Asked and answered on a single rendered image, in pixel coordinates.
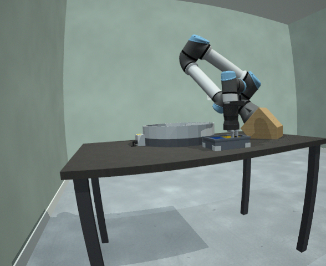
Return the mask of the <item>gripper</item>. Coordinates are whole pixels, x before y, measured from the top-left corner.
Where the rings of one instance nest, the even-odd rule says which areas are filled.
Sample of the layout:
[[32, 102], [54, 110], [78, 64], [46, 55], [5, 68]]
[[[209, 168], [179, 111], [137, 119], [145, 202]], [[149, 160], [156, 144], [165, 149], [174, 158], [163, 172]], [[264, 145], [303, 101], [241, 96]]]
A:
[[241, 95], [239, 95], [239, 101], [237, 94], [222, 94], [223, 98], [223, 130], [231, 132], [231, 138], [238, 137], [240, 125], [238, 122], [238, 107], [245, 106], [245, 101], [241, 101]]

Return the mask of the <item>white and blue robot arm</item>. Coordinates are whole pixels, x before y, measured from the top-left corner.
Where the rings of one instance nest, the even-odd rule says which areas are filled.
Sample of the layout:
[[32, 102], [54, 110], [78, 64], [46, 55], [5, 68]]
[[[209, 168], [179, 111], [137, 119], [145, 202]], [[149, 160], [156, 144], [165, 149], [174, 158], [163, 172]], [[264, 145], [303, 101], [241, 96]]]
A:
[[[187, 75], [190, 75], [212, 99], [214, 102], [212, 107], [220, 114], [223, 114], [224, 103], [222, 94], [235, 93], [238, 96], [238, 101], [240, 100], [239, 95], [241, 95], [241, 100], [244, 101], [245, 106], [239, 106], [238, 113], [243, 123], [245, 123], [253, 113], [260, 108], [250, 102], [250, 98], [261, 86], [261, 82], [251, 71], [242, 71], [225, 57], [214, 51], [209, 43], [208, 40], [205, 40], [205, 38], [201, 36], [192, 35], [180, 53], [180, 65], [183, 71]], [[222, 91], [198, 67], [196, 63], [198, 59], [206, 60], [222, 71]]]

